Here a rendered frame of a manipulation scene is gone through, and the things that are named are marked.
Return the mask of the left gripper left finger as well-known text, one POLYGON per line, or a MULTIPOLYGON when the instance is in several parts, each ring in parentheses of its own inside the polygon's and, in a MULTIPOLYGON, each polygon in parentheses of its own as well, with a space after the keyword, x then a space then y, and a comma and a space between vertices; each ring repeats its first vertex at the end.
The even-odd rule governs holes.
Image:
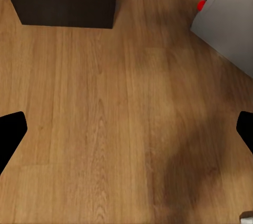
POLYGON ((0 117, 0 174, 27 132, 23 111, 0 117))

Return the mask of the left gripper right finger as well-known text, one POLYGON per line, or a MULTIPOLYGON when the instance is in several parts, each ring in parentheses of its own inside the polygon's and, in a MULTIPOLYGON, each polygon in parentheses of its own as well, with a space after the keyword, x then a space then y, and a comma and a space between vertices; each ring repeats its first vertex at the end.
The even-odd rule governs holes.
POLYGON ((253 154, 253 113, 240 112, 236 129, 253 154))

